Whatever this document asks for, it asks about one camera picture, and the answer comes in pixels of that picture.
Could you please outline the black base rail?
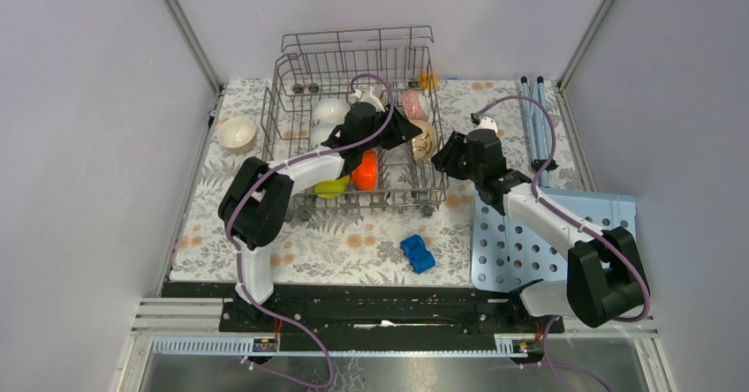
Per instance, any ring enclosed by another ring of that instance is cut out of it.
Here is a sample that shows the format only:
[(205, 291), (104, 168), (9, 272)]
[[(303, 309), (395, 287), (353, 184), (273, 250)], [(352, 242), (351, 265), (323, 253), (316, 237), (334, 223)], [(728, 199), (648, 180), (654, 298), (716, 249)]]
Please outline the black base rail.
[(532, 317), (515, 292), (459, 287), (278, 284), (264, 307), (244, 302), (229, 283), (166, 282), (162, 298), (216, 298), (219, 331), (268, 334), (281, 351), (317, 351), (312, 330), (331, 351), (493, 351), (499, 334), (540, 341), (549, 317)]

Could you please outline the floral patterned table mat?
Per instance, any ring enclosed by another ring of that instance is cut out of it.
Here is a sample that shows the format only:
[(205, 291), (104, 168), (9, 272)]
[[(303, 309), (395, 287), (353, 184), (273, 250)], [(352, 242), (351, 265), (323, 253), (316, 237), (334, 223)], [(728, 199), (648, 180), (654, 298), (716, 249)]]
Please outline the floral patterned table mat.
[[(248, 117), (259, 123), (269, 79), (233, 79), (218, 110), (220, 126), (232, 117)], [(468, 132), (469, 112), (494, 99), (516, 93), (517, 81), (440, 80), (436, 91), (445, 135), (455, 130)], [(549, 175), (551, 187), (583, 189), (574, 162), (569, 135), (558, 108), (556, 90), (546, 82), (546, 104), (557, 138), (555, 158), (559, 168)], [(505, 102), (488, 113), (499, 125), (499, 137), (508, 165), (528, 169), (526, 134), (517, 101)], [(174, 283), (236, 282), (233, 246), (226, 240), (216, 210), (239, 165), (250, 155), (260, 155), (258, 144), (240, 155), (218, 144), (217, 133), (209, 143), (199, 180), (186, 216), (182, 236), (177, 240), (169, 273)], [(382, 284), (469, 286), (470, 252), (474, 215), (474, 188), (470, 181), (448, 180), (437, 192), (440, 206), (431, 216), (416, 207), (343, 209), (314, 211), (308, 221), (298, 215), (285, 223), (270, 245), (270, 266), (278, 283)], [(404, 238), (418, 234), (435, 256), (436, 267), (414, 274), (399, 249)]]

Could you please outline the plain beige bowl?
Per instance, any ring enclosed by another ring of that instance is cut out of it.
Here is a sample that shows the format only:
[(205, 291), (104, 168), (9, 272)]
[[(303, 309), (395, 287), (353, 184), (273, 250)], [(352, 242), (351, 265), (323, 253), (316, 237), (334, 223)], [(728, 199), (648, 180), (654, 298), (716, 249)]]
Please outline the plain beige bowl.
[(232, 153), (246, 153), (255, 145), (257, 126), (247, 117), (232, 117), (219, 125), (216, 131), (218, 144)]

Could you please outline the white ribbed bowl middle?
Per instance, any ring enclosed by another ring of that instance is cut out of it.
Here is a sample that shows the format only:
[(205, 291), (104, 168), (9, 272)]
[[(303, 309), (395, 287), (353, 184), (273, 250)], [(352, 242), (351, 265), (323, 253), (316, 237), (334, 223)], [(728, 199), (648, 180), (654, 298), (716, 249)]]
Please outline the white ribbed bowl middle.
[(313, 150), (320, 146), (336, 128), (335, 123), (320, 123), (313, 126), (309, 132), (309, 149)]

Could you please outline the orange bowl front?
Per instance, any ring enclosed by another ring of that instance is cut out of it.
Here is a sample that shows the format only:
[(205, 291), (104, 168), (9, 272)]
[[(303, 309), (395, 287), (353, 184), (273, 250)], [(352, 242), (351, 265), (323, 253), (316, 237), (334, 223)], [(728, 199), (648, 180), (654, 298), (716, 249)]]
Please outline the orange bowl front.
[(373, 191), (378, 183), (378, 157), (375, 151), (366, 151), (359, 166), (351, 173), (351, 181), (362, 191)]

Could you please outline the light blue perforated board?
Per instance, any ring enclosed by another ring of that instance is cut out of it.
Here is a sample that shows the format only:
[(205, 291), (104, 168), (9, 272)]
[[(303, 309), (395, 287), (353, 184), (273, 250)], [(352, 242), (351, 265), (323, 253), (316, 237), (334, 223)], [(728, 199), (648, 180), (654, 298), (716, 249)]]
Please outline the light blue perforated board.
[[(637, 199), (628, 195), (543, 188), (552, 200), (603, 228), (636, 232)], [(508, 293), (536, 280), (561, 281), (567, 263), (528, 225), (500, 215), (474, 195), (471, 281), (478, 290)]]

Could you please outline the white ribbed bowl rear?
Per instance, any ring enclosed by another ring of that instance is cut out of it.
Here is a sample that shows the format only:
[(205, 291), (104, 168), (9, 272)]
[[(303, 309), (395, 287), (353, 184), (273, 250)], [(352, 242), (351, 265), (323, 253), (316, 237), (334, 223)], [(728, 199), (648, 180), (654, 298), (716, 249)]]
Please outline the white ribbed bowl rear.
[(342, 124), (349, 110), (350, 104), (345, 100), (338, 98), (321, 99), (312, 107), (311, 125)]

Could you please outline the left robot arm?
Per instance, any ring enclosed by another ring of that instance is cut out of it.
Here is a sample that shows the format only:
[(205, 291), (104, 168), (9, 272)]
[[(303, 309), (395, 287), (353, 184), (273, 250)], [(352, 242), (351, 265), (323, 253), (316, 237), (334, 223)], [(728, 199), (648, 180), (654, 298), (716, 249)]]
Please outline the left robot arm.
[(290, 159), (265, 162), (257, 157), (240, 166), (217, 209), (225, 236), (235, 249), (236, 293), (245, 300), (240, 319), (254, 331), (268, 328), (274, 308), (270, 245), (284, 225), (291, 197), (357, 169), (365, 153), (398, 147), (422, 132), (397, 108), (386, 111), (355, 102), (344, 121), (317, 147)]

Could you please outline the yellow-green bowl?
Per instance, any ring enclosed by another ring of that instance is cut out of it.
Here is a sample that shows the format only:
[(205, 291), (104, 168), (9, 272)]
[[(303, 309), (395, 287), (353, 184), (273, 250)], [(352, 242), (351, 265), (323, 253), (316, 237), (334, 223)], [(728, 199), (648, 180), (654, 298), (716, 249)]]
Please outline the yellow-green bowl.
[(344, 176), (334, 180), (320, 182), (313, 187), (313, 192), (323, 199), (334, 199), (345, 192), (350, 183), (350, 177)]

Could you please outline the white ribbed bowl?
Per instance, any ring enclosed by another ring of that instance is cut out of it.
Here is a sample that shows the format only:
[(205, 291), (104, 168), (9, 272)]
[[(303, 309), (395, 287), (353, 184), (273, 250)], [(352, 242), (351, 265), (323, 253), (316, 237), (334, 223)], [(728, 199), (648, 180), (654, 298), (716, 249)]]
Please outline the white ribbed bowl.
[(311, 125), (342, 124), (349, 110), (350, 104), (345, 100), (338, 98), (321, 99), (312, 107)]
[(320, 146), (336, 128), (335, 123), (320, 123), (313, 126), (309, 132), (309, 149), (313, 150)]

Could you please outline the pink patterned bowl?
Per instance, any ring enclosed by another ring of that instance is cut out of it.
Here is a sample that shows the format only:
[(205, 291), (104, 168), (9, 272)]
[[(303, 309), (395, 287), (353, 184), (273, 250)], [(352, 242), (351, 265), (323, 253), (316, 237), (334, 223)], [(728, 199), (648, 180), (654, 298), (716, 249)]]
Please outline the pink patterned bowl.
[(428, 121), (427, 97), (419, 90), (406, 90), (401, 95), (401, 106), (410, 121)]

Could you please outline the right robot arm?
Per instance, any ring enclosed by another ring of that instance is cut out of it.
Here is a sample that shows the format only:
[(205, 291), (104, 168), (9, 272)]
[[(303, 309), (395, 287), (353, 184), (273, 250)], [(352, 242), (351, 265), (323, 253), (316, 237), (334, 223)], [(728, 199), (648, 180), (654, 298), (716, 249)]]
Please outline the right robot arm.
[(449, 177), (472, 181), (484, 204), (522, 222), (567, 261), (565, 280), (521, 289), (506, 309), (512, 328), (527, 332), (541, 316), (572, 314), (598, 328), (649, 315), (651, 294), (634, 235), (588, 222), (542, 192), (536, 180), (510, 169), (494, 131), (453, 132), (431, 162)]

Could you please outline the blue folded metal stand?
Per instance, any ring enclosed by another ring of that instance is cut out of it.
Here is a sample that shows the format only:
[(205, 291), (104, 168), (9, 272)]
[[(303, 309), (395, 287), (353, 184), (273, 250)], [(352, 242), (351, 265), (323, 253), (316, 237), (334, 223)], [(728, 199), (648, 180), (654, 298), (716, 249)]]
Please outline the blue folded metal stand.
[[(540, 102), (546, 109), (549, 108), (546, 102), (544, 90), (544, 78), (536, 79), (523, 76), (520, 79), (522, 94)], [(529, 162), (533, 171), (536, 171), (544, 161), (549, 157), (551, 150), (551, 129), (547, 119), (540, 108), (527, 101), (523, 101), (525, 108), (525, 131), (529, 146)]]

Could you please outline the blue toy car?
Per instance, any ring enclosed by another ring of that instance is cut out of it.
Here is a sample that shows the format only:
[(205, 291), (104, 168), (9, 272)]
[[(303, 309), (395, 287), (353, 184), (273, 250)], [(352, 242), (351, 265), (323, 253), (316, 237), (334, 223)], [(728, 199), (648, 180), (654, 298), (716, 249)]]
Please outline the blue toy car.
[(427, 249), (423, 237), (412, 235), (400, 242), (400, 248), (416, 274), (423, 274), (435, 267), (435, 257)]

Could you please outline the yellow rubber duck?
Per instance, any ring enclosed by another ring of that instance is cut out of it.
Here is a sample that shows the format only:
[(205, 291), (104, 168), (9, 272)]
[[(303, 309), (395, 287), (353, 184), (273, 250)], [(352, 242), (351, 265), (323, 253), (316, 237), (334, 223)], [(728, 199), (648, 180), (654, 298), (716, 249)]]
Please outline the yellow rubber duck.
[(439, 79), (434, 73), (426, 72), (426, 73), (421, 74), (417, 78), (417, 83), (418, 83), (418, 88), (430, 90), (438, 86)]

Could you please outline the beige bowl with leaf pattern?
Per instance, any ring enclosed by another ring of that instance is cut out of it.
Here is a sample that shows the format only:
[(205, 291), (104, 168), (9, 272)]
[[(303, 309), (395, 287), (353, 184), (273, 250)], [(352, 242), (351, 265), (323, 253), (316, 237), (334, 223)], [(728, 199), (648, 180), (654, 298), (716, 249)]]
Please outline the beige bowl with leaf pattern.
[(412, 154), (416, 163), (430, 158), (438, 144), (434, 126), (425, 120), (413, 119), (411, 123), (420, 128), (421, 133), (412, 138)]

